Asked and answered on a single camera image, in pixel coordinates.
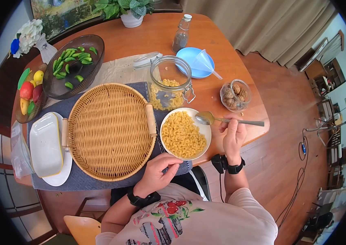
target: yellow fruit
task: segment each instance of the yellow fruit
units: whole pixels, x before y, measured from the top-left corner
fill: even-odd
[[[22,115],[27,114],[27,108],[29,107],[29,101],[20,98],[20,110],[22,111]]]
[[[34,87],[37,86],[37,83],[34,80],[31,80],[30,82]]]
[[[34,81],[42,81],[43,71],[36,71],[34,73]]]

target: white oval plate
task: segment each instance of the white oval plate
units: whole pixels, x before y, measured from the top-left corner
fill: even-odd
[[[205,148],[203,149],[202,152],[200,152],[199,154],[197,154],[195,157],[192,157],[192,158],[181,158],[181,157],[178,157],[176,156],[177,158],[181,159],[181,160],[185,160],[185,161],[191,161],[191,160],[195,160],[199,157],[201,157],[207,150],[208,148],[210,147],[210,143],[211,143],[211,126],[210,125],[203,125],[201,124],[200,122],[198,122],[195,118],[195,115],[196,113],[198,113],[197,110],[195,109],[192,109],[192,108],[178,108],[178,109],[175,109],[175,110],[172,110],[171,112],[169,112],[169,114],[167,114],[164,118],[164,120],[162,121],[161,123],[161,128],[160,128],[160,132],[159,132],[159,136],[161,138],[161,142],[162,142],[162,145],[164,146],[165,150],[169,153],[169,154],[172,154],[174,155],[173,153],[171,153],[168,149],[166,149],[166,146],[165,146],[165,143],[164,141],[162,140],[162,126],[165,124],[165,121],[166,119],[173,113],[175,112],[178,112],[178,111],[186,111],[188,113],[188,115],[192,118],[192,120],[194,121],[194,125],[195,126],[198,126],[199,127],[199,132],[204,135],[205,137],[205,140],[206,140],[206,145],[205,145]]]
[[[59,122],[63,121],[63,117],[60,114],[58,114],[57,112],[53,112],[53,113],[57,116],[57,119]],[[62,127],[62,123],[59,123],[60,132],[62,132],[61,127]],[[53,176],[44,177],[42,179],[51,186],[60,186],[67,181],[69,174],[71,172],[71,168],[72,168],[72,156],[68,148],[65,148],[63,168],[61,169],[61,172]]]

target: pink t-shirt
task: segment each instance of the pink t-shirt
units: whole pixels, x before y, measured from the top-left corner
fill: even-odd
[[[159,202],[132,215],[118,234],[96,236],[97,245],[273,244],[278,227],[249,189],[236,190],[228,203],[205,202],[170,183]]]

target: white flowers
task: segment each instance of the white flowers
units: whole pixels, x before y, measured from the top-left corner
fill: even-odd
[[[25,23],[15,35],[15,39],[19,37],[19,49],[13,56],[19,58],[20,54],[27,54],[41,38],[41,31],[42,20],[33,19]]]

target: hand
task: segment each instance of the hand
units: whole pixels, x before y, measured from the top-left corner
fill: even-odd
[[[133,194],[145,198],[149,194],[166,187],[176,175],[183,161],[169,153],[162,153],[147,163],[141,180],[133,187]],[[162,170],[169,167],[164,174]]]
[[[231,119],[229,123],[222,122],[219,125],[219,132],[223,133],[227,129],[227,134],[223,138],[223,148],[229,165],[240,165],[241,157],[239,151],[245,141],[247,131],[245,124],[239,124],[238,120],[242,118],[237,114],[228,114],[225,119]]]

